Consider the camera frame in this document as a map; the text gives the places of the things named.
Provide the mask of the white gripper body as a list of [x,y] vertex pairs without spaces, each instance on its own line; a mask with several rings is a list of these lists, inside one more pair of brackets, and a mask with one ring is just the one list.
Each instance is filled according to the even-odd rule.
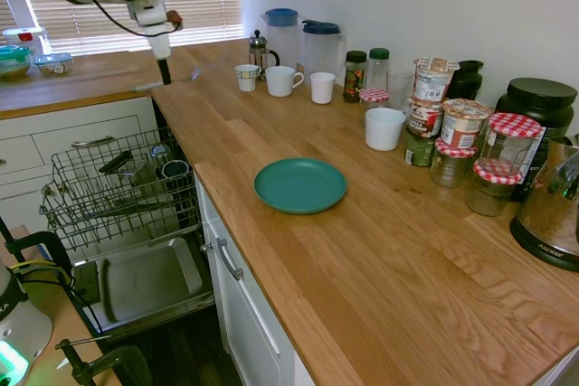
[[156,59],[159,61],[168,59],[171,55],[171,46],[167,24],[143,26],[142,30]]

